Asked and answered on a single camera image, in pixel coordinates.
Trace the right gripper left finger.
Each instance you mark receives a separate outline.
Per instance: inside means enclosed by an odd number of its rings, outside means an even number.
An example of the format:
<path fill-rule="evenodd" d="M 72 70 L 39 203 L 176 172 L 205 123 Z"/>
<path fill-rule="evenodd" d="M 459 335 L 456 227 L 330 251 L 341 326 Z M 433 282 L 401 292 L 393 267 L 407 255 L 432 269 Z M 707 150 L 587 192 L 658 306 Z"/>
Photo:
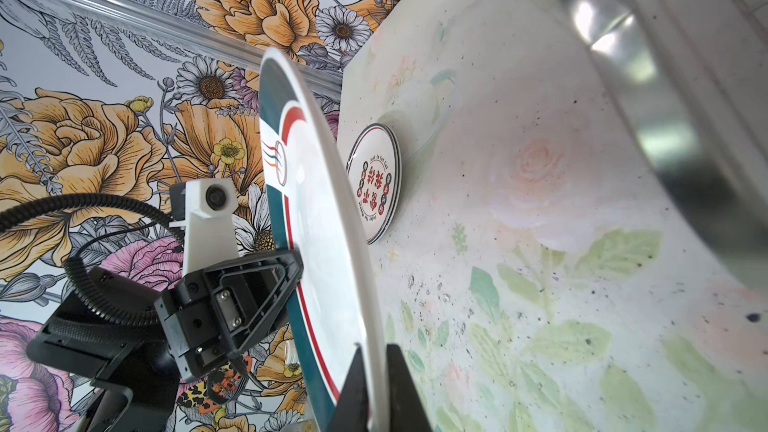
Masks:
<path fill-rule="evenodd" d="M 362 348 L 358 347 L 328 426 L 329 432 L 367 432 L 369 401 Z"/>

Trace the metal wire dish rack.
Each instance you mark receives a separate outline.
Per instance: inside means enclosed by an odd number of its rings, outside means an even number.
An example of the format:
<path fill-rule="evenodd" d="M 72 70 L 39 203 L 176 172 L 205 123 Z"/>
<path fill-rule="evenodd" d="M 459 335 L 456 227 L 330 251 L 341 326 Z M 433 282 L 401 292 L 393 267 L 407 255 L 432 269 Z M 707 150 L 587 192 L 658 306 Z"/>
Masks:
<path fill-rule="evenodd" d="M 767 128 L 665 0 L 531 0 L 586 47 L 660 184 L 725 269 L 767 288 Z"/>

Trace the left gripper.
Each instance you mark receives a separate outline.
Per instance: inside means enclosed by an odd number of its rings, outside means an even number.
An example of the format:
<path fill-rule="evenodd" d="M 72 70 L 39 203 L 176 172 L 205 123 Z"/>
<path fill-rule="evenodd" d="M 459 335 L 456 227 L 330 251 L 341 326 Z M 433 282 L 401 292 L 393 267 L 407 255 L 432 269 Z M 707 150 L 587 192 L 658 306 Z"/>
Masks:
<path fill-rule="evenodd" d="M 273 250 L 185 275 L 163 291 L 154 306 L 181 380 L 238 362 L 274 329 L 302 274 L 297 251 Z"/>

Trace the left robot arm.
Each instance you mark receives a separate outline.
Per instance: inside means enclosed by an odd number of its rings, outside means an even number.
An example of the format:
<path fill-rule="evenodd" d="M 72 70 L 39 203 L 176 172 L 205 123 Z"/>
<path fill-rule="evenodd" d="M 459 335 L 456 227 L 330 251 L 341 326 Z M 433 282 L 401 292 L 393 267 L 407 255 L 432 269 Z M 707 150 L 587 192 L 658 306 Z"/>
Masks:
<path fill-rule="evenodd" d="M 29 343 L 37 364 L 98 389 L 87 431 L 162 431 L 176 407 L 210 413 L 254 377 L 251 349 L 284 315 L 303 273 L 292 250 L 260 252 L 156 291 L 67 261 L 72 289 Z"/>

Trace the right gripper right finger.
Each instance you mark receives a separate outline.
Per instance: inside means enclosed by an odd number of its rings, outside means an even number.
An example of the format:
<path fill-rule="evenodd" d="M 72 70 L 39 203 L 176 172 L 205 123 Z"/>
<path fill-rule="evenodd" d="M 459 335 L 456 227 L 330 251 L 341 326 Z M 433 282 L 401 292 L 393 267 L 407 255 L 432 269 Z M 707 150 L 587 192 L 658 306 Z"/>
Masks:
<path fill-rule="evenodd" d="M 390 430 L 392 432 L 431 432 L 431 424 L 402 349 L 397 344 L 388 344 L 386 353 L 390 391 Z"/>

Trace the white plate green rim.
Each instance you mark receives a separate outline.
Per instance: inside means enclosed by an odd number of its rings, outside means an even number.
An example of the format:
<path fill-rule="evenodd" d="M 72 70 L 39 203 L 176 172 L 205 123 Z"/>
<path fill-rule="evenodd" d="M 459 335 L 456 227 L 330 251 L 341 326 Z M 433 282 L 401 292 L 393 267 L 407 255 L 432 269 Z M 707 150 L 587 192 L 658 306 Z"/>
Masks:
<path fill-rule="evenodd" d="M 368 244 L 336 141 L 297 63 L 276 48 L 261 61 L 259 101 L 274 242 L 303 261 L 287 309 L 318 426 L 329 430 L 359 357 L 367 401 L 362 427 L 387 431 L 386 343 Z"/>

